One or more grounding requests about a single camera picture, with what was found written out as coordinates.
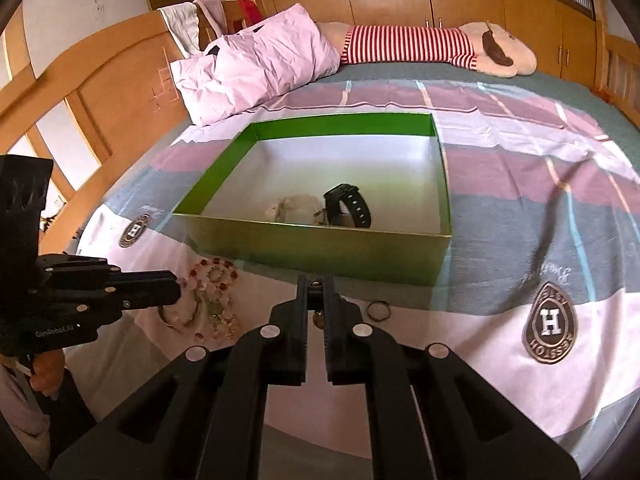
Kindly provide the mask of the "person left hand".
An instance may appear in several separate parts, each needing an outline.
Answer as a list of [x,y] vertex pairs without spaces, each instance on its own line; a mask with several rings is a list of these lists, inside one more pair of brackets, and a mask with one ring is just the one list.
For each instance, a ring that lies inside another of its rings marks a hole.
[[1,364],[26,376],[35,392],[51,399],[58,396],[65,374],[65,356],[62,350],[37,354],[29,364],[23,364],[17,358],[2,356]]

